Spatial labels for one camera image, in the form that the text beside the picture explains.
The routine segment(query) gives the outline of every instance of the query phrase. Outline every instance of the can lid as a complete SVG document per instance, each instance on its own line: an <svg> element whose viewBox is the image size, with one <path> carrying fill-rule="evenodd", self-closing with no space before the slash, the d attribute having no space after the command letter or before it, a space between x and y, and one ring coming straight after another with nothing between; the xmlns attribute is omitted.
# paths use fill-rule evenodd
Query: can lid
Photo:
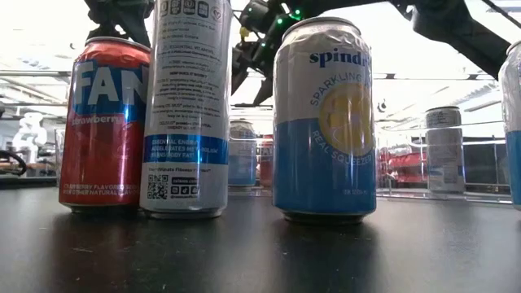
<svg viewBox="0 0 521 293"><path fill-rule="evenodd" d="M519 40L517 42L513 42L512 45L510 45L508 47L508 49L506 49L506 55L508 56L508 54L512 51L512 49L514 49L514 47L516 47L519 44L521 44L521 40Z"/></svg>
<svg viewBox="0 0 521 293"><path fill-rule="evenodd" d="M150 52L150 48L147 47L147 46L144 46L144 45L142 45L140 43L133 42L133 41L130 41L130 40L125 40L125 39L122 39L122 38L119 38L119 37L92 37L92 38L88 39L85 42L85 46L87 46L87 44L90 44L91 42L103 42L103 41L120 42L120 43L124 43L124 44L127 44L127 45L135 46L135 47L137 47L139 49L142 49L142 50L145 50L147 52Z"/></svg>
<svg viewBox="0 0 521 293"><path fill-rule="evenodd" d="M430 111L434 111L434 110L450 110L450 109L459 111L459 107L457 107L457 106L442 106L442 107L434 107L432 109L427 110L426 112L430 112Z"/></svg>
<svg viewBox="0 0 521 293"><path fill-rule="evenodd" d="M282 35L282 39L285 39L287 37L287 35L295 30L295 28L299 28L303 25L306 25L306 24L312 24L312 23L317 23L317 22L325 22L325 21L336 21L336 22L340 22L342 24L347 24L347 25L350 25L352 27L354 27L358 33L361 35L361 32L360 32L360 29L351 21L349 20L346 20L346 19L343 19L341 17L334 17L334 16L317 16L317 17L312 17L312 18L308 18L306 20L302 20L296 24L293 24L290 28L287 29L287 31Z"/></svg>

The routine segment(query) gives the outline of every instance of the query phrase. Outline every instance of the yellow lemon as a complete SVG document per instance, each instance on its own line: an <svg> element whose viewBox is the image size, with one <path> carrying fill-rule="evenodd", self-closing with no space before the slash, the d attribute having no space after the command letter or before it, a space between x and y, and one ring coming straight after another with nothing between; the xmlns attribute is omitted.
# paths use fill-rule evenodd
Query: yellow lemon
<svg viewBox="0 0 521 293"><path fill-rule="evenodd" d="M337 85L322 101L319 125L327 142L349 155L373 147L370 92L362 85Z"/></svg>

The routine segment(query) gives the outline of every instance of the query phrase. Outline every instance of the black table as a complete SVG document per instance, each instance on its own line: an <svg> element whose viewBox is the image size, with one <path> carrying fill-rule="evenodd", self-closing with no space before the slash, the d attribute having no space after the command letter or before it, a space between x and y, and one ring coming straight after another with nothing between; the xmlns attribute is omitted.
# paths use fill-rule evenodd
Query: black table
<svg viewBox="0 0 521 293"><path fill-rule="evenodd" d="M92 219L2 190L0 292L521 292L521 212L386 200L362 225L284 221L231 196L210 221Z"/></svg>

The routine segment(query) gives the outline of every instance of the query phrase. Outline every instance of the white can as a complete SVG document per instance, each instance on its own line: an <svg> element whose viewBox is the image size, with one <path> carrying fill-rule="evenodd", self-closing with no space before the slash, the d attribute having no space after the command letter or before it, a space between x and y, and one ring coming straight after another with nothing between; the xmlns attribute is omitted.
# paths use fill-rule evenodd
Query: white can
<svg viewBox="0 0 521 293"><path fill-rule="evenodd" d="M506 154L509 161L510 193L514 207L521 211L521 41L506 51L505 63L499 71L503 92Z"/></svg>
<svg viewBox="0 0 521 293"><path fill-rule="evenodd" d="M462 116L458 107L437 107L425 117L427 131L428 188L432 192L461 193L463 177Z"/></svg>
<svg viewBox="0 0 521 293"><path fill-rule="evenodd" d="M226 0L158 0L140 205L153 217L219 216L228 187Z"/></svg>
<svg viewBox="0 0 521 293"><path fill-rule="evenodd" d="M256 183L257 143L251 122L230 122L230 155L228 185L254 186Z"/></svg>

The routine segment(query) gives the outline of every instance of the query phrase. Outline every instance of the tall slim can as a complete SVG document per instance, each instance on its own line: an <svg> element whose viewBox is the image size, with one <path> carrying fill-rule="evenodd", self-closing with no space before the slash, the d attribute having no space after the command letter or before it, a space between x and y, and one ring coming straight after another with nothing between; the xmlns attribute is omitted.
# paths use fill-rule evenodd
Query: tall slim can
<svg viewBox="0 0 521 293"><path fill-rule="evenodd" d="M231 6L155 4L140 205L157 218L219 216L228 186Z"/></svg>

